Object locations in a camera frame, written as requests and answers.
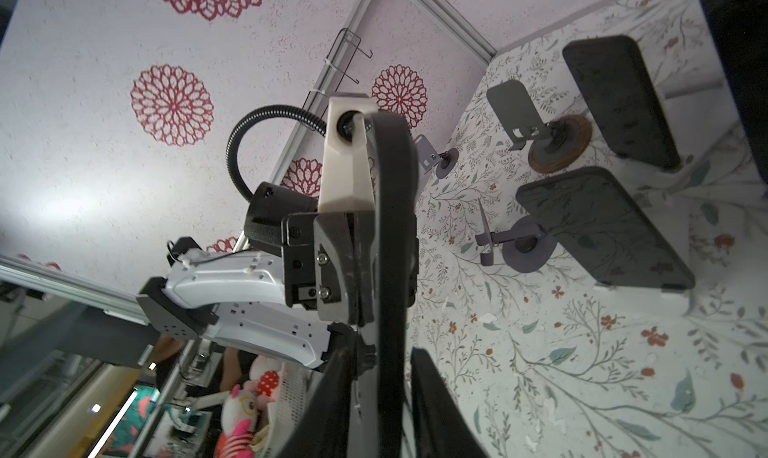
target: screw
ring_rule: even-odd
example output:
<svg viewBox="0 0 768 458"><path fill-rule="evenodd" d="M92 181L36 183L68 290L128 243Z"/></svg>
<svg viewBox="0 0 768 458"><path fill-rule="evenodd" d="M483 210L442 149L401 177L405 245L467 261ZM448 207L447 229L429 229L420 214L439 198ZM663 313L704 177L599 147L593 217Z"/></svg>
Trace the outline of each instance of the screw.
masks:
<svg viewBox="0 0 768 458"><path fill-rule="evenodd" d="M324 286L320 289L320 299L327 300L328 298L331 298L331 289Z"/></svg>

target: floral tablecloth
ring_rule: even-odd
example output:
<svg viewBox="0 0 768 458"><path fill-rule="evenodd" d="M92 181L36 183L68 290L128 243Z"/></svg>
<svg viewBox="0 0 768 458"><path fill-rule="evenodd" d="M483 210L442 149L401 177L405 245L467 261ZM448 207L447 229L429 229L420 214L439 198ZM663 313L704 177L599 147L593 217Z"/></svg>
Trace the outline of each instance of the floral tablecloth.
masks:
<svg viewBox="0 0 768 458"><path fill-rule="evenodd" d="M452 137L454 172L418 199L408 337L492 456L768 456L768 200L737 124L677 186L630 190L638 202L690 200L697 285L685 315L619 311L560 246L530 274L480 265L477 200L491 230L506 230L524 214L516 189L542 177L527 150L508 151L485 91L519 79L545 121L591 118L561 50L621 33L638 41L657 84L716 67L697 0L620 0L497 57ZM595 127L569 169L617 161Z"/></svg>

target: round base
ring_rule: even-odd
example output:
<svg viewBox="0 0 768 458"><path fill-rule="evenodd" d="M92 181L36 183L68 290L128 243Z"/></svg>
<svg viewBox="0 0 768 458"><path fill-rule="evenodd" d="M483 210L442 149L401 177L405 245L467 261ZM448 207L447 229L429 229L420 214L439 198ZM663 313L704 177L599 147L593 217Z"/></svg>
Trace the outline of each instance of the round base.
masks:
<svg viewBox="0 0 768 458"><path fill-rule="evenodd" d="M444 168L443 165L445 165L445 162L440 162L435 166L435 175L437 175L438 179L443 179L453 170L453 167L456 166L456 162L458 161L458 150L456 148L451 148L448 150L448 164Z"/></svg>
<svg viewBox="0 0 768 458"><path fill-rule="evenodd" d="M531 215L523 216L514 223L512 230L535 222ZM547 263L554 249L558 246L558 241L551 234L547 234L540 238L536 242L536 246L527 253L520 252L514 244L515 242L506 242L502 245L504 262L519 273L533 273Z"/></svg>
<svg viewBox="0 0 768 458"><path fill-rule="evenodd" d="M568 115L560 118L565 123L566 137L563 145L552 153L547 153L544 147L547 141L541 140L531 144L528 151L528 164L538 173L557 172L576 161L587 149L592 138L592 124L580 115Z"/></svg>

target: phone screen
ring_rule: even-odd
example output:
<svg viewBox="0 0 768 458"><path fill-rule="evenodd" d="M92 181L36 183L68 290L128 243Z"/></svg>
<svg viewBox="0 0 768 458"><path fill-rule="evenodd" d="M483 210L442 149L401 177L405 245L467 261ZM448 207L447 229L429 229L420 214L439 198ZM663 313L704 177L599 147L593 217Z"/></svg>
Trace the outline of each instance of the phone screen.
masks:
<svg viewBox="0 0 768 458"><path fill-rule="evenodd" d="M638 44L628 36L569 43L563 58L606 143L622 158L670 170L680 165Z"/></svg>
<svg viewBox="0 0 768 458"><path fill-rule="evenodd" d="M600 283L689 289L693 273L604 168L525 184L516 198Z"/></svg>
<svg viewBox="0 0 768 458"><path fill-rule="evenodd" d="M760 176L768 183L768 0L700 0Z"/></svg>

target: white plastic basket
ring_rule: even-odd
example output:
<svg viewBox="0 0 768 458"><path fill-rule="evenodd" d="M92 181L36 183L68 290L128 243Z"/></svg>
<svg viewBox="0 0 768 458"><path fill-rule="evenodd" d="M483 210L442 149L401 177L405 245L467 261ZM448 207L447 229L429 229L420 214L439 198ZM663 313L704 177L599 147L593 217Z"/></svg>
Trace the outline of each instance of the white plastic basket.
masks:
<svg viewBox="0 0 768 458"><path fill-rule="evenodd" d="M256 452L255 458L275 456L298 426L308 401L306 388L309 376L308 369L300 364L283 363L280 367L280 386L276 390L276 400L266 406L270 432L266 436L266 445Z"/></svg>

